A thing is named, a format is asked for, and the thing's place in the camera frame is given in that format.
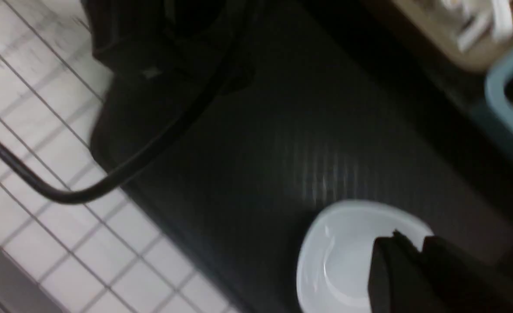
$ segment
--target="white ceramic dish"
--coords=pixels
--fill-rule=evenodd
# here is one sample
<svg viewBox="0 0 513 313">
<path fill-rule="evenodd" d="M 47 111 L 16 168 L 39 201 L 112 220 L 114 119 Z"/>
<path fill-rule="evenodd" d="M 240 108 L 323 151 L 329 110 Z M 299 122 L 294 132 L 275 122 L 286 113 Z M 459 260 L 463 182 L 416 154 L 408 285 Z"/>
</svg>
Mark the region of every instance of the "white ceramic dish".
<svg viewBox="0 0 513 313">
<path fill-rule="evenodd" d="M 305 313 L 369 313 L 368 276 L 374 240 L 406 235 L 419 249 L 432 230 L 409 213 L 348 200 L 326 208 L 310 226 L 298 257 L 297 296 Z"/>
</svg>

